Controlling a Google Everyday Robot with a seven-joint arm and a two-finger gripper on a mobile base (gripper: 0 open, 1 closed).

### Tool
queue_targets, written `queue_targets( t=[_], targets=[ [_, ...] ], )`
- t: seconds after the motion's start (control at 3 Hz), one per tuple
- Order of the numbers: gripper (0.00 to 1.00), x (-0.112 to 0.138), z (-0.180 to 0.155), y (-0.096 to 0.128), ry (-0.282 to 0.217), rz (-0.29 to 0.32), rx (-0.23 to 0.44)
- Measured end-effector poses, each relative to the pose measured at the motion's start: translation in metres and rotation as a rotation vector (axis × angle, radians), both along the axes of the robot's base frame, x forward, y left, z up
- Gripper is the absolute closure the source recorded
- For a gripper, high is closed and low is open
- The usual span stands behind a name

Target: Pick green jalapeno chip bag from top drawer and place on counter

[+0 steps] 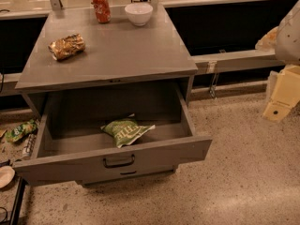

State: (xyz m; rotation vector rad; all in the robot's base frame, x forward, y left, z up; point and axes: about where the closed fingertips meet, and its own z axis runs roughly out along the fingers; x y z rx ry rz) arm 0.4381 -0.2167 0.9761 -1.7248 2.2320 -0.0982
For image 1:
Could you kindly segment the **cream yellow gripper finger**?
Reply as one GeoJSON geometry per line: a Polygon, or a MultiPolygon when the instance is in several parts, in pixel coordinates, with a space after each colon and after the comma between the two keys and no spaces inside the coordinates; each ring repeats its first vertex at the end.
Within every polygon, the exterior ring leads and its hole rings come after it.
{"type": "Polygon", "coordinates": [[[273,122],[284,119],[300,101],[300,67],[288,65],[271,71],[267,84],[267,103],[262,117],[273,122]]]}

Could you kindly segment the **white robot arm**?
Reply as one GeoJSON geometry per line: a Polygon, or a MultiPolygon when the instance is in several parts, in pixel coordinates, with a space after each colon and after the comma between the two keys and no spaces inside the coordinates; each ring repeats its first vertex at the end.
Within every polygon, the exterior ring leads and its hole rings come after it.
{"type": "Polygon", "coordinates": [[[300,101],[300,1],[279,24],[275,56],[285,68],[279,73],[270,73],[268,102],[262,116],[279,122],[300,101]]]}

